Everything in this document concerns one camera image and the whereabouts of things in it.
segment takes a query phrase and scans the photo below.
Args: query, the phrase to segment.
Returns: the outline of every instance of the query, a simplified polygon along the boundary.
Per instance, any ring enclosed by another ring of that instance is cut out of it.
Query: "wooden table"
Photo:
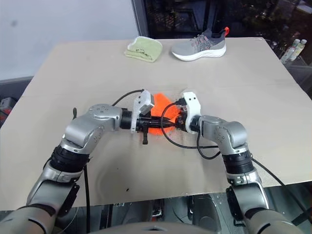
[[[194,91],[202,114],[245,126],[253,156],[284,183],[311,180],[312,102],[265,40],[229,38],[223,57],[192,62],[171,55],[178,41],[161,40],[163,52],[155,63],[125,57],[129,41],[57,46],[0,131],[0,210],[25,204],[73,107],[81,115],[93,104],[111,104],[140,88],[172,100]],[[119,106],[131,109],[133,98]],[[181,131],[170,137],[195,145],[195,136]],[[107,133],[91,157],[91,205],[220,192],[229,186],[222,157],[204,160],[196,150],[178,148],[163,136],[149,135],[149,144],[142,145],[142,134]],[[264,186],[277,185],[262,169],[259,173]],[[83,176],[79,184],[75,205],[84,206]]]

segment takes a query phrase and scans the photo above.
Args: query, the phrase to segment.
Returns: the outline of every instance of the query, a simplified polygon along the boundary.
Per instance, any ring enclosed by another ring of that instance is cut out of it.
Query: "green towel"
[[[162,44],[155,39],[137,37],[128,45],[125,56],[146,62],[155,62],[162,50]]]

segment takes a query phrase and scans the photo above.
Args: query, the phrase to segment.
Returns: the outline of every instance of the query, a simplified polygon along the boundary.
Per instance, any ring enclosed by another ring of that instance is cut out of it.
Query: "white bottle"
[[[297,45],[295,51],[293,52],[293,54],[290,56],[290,61],[294,61],[299,54],[301,53],[301,51],[304,49],[304,47],[306,46],[307,40],[303,39],[301,40],[301,42],[299,43],[299,45]]]
[[[296,51],[296,47],[298,46],[299,43],[300,43],[299,39],[296,39],[293,41],[292,45],[290,47],[288,47],[288,49],[286,50],[284,55],[281,57],[282,63],[287,62],[287,60],[290,58],[290,56]]]

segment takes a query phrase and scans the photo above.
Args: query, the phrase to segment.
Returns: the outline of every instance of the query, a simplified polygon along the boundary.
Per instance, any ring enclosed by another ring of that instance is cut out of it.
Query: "white wall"
[[[130,0],[0,0],[0,80],[33,76],[59,42],[137,35]]]

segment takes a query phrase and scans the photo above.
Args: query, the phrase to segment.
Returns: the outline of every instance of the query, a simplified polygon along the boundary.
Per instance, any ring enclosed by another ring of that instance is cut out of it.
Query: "folded towel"
[[[155,62],[161,50],[162,44],[158,40],[147,37],[137,37],[128,45],[125,56],[146,62]]]

